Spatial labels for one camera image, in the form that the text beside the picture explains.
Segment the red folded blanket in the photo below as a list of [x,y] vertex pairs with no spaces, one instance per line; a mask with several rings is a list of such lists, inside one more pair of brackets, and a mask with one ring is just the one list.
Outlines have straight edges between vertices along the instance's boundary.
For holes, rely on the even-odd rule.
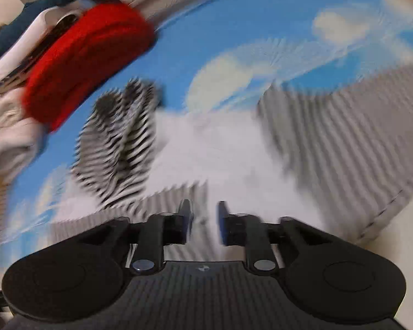
[[26,115],[57,130],[98,86],[155,40],[153,25],[124,3],[87,10],[31,69],[21,96]]

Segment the blue white patterned bedsheet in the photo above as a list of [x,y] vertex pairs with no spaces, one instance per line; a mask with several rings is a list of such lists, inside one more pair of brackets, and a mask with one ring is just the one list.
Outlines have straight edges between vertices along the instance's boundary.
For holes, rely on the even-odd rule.
[[[159,27],[156,45],[110,78],[162,87],[159,116],[248,114],[272,82],[325,92],[413,61],[413,0],[203,0]],[[0,273],[51,244],[54,223],[93,214],[70,168],[91,95],[4,191]]]

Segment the cream folded quilt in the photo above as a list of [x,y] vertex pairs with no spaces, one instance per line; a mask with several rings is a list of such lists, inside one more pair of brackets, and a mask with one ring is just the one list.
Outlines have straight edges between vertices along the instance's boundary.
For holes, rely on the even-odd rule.
[[25,88],[0,95],[0,177],[11,183],[45,146],[45,126],[29,117],[21,102]]

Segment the black white striped sock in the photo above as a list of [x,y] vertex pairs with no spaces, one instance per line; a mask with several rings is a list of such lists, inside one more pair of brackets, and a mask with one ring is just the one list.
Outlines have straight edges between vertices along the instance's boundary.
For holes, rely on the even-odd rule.
[[160,88],[140,78],[94,102],[77,138],[71,172],[96,198],[98,210],[133,204],[145,190],[155,157],[159,102]]

